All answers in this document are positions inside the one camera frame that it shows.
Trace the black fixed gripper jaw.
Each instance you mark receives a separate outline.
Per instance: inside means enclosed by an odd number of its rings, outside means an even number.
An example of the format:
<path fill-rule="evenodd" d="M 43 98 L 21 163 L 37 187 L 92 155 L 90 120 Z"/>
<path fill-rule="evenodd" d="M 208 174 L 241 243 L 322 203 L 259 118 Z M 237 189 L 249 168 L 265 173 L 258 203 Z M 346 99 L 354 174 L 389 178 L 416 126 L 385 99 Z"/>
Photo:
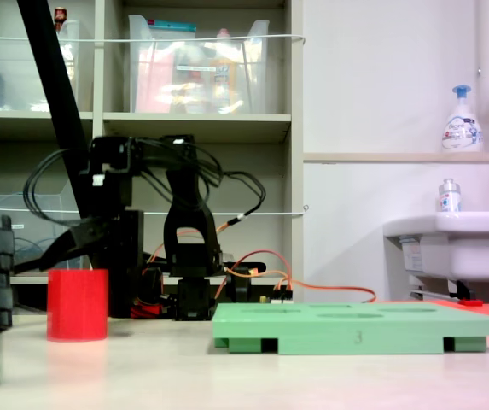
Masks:
<path fill-rule="evenodd" d="M 112 266 L 108 254 L 119 229 L 119 216 L 94 218 L 68 228 L 43 253 L 40 269 L 47 270 L 61 261 L 87 255 L 94 268 Z"/>

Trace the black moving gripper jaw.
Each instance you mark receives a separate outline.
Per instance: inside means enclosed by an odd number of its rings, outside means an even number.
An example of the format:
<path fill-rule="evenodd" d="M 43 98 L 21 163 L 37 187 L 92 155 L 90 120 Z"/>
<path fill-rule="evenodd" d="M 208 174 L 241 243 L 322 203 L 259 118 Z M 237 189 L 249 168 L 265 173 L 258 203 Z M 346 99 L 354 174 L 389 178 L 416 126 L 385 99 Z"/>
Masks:
<path fill-rule="evenodd" d="M 25 272 L 31 272 L 38 270 L 44 272 L 55 265 L 55 259 L 42 255 L 41 257 L 21 261 L 14 266 L 14 274 L 22 274 Z"/>

